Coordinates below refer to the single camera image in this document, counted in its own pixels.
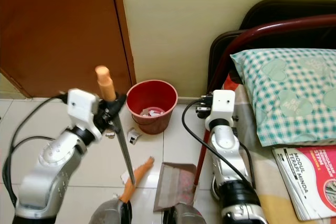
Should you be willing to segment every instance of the green checkered pillowcase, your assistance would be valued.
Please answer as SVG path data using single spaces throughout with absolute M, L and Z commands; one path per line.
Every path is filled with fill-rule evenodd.
M 254 49 L 231 57 L 262 146 L 336 144 L 336 50 Z

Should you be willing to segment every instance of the tiled floor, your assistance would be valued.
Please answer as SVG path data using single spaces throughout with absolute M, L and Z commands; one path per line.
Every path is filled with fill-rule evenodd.
M 41 99 L 0 100 L 1 169 L 13 131 L 22 119 L 40 103 Z M 181 115 L 184 108 L 185 106 L 181 105 L 175 108 L 170 124 L 162 134 L 154 136 L 143 134 L 135 145 L 128 145 L 134 167 L 141 165 L 149 156 L 155 157 L 154 167 L 143 178 L 131 199 L 132 223 L 162 223 L 162 214 L 153 213 L 162 161 L 197 165 L 201 145 L 193 140 L 182 126 Z M 120 118 L 125 132 L 135 126 L 126 108 L 121 111 Z M 69 122 L 64 104 L 48 103 L 27 122 L 18 140 L 32 135 L 56 137 Z M 203 137 L 204 123 L 197 118 L 193 109 L 187 114 L 186 122 L 196 134 Z M 20 182 L 36 162 L 37 155 L 44 145 L 45 141 L 31 141 L 22 145 L 15 153 L 12 161 L 12 182 L 15 193 L 18 192 Z M 70 186 L 56 223 L 88 223 L 94 210 L 101 203 L 110 199 L 114 193 L 123 192 L 120 175 L 125 171 L 126 166 L 116 138 L 104 137 L 99 144 L 92 144 L 70 180 Z M 220 213 L 218 203 L 213 200 L 209 191 L 211 178 L 210 158 L 206 156 L 200 185 L 196 192 L 195 207 L 208 224 L 216 224 L 220 223 Z M 12 223 L 13 215 L 14 208 L 10 204 L 7 191 L 4 185 L 0 184 L 0 223 Z

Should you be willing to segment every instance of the red bucket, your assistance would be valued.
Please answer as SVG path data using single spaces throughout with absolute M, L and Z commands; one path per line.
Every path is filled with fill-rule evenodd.
M 177 91 L 168 82 L 160 80 L 143 81 L 134 85 L 127 93 L 127 108 L 139 128 L 147 134 L 163 132 L 177 104 Z M 162 112 L 156 116 L 142 116 L 145 109 Z

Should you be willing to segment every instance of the door frame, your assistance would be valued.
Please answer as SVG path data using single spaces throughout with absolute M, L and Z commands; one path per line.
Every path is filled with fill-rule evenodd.
M 133 86 L 136 84 L 136 78 L 135 78 L 134 61 L 129 39 L 124 3 L 123 0 L 113 0 L 113 2 L 117 13 L 117 19 L 123 43 L 124 54 L 128 66 L 129 77 L 131 85 Z M 27 98 L 31 98 L 30 94 L 17 81 L 15 81 L 1 66 L 0 66 L 0 72 L 14 87 L 16 87 L 20 91 L 20 93 L 22 93 Z

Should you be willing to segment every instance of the wooden door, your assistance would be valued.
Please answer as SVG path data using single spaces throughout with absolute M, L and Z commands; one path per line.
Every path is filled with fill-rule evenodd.
M 131 86 L 113 0 L 1 0 L 1 71 L 32 97 L 99 93 L 95 66 Z

